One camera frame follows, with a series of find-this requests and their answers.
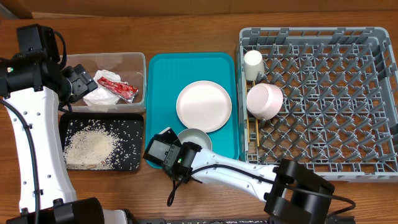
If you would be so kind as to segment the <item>white tissue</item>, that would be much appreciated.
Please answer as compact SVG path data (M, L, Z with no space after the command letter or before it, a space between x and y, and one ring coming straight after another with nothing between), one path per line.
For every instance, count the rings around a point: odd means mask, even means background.
M96 82L96 84L98 85L97 89L95 89L94 91L90 92L89 94L87 94L86 96L83 97L83 101L88 106L115 105L120 99L120 97L118 97L114 93L107 90L105 87L98 84L97 81L101 77L104 77L112 82L120 82L121 81L121 77L114 72L110 72L107 70L98 70L95 73L95 76L93 78L94 81Z

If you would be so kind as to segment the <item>grey bowl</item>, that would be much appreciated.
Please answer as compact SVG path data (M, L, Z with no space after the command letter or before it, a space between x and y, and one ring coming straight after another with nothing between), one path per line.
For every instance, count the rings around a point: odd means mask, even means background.
M212 150L212 142L209 135L199 129L185 129L181 131L177 136L181 143L193 142L200 145L202 148Z

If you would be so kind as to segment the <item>red snack wrapper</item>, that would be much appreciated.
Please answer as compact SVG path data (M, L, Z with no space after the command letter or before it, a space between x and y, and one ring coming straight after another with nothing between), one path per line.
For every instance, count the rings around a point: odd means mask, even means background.
M105 77L99 78L98 83L127 103L132 103L139 91L127 82L112 82Z

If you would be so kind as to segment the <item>pink shallow bowl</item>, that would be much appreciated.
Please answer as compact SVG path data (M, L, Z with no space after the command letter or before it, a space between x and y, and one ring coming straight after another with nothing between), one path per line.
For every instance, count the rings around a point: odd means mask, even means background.
M282 90L266 83L254 85L247 93L246 108L257 119L271 119L278 114L284 97Z

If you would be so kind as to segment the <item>white cup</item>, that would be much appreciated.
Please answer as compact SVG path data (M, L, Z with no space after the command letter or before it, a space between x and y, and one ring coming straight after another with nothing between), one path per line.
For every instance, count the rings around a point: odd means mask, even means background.
M264 74L262 54L257 50L250 50L244 55L243 71L246 80L254 81L259 74Z

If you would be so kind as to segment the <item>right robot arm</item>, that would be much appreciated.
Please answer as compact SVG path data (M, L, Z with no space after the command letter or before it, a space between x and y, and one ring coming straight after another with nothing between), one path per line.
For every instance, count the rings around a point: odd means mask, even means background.
M283 223L325 223L335 190L303 165L282 159L275 165L250 165L185 142L162 153L164 172L179 184L195 179L242 190L264 202L264 211Z

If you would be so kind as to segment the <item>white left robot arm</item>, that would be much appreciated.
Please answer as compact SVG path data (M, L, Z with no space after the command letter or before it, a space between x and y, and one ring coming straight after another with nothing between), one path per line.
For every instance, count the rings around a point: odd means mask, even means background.
M34 52L1 62L1 104L7 108L21 175L21 215L8 223L134 223L128 210L105 210L97 198L78 200L62 155L58 106L97 84L81 65Z

